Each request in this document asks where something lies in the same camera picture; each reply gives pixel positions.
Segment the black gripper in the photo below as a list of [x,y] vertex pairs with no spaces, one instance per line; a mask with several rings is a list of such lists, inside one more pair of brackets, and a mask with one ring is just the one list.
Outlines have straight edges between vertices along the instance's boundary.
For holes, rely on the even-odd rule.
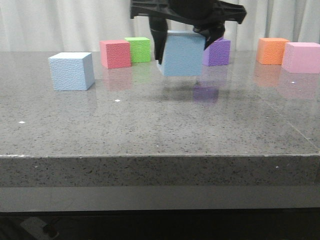
[[204,49],[223,37],[225,22],[241,24],[247,15],[243,5],[222,0],[131,0],[130,17],[149,17],[154,58],[162,64],[167,40],[167,20],[193,25],[205,37]]

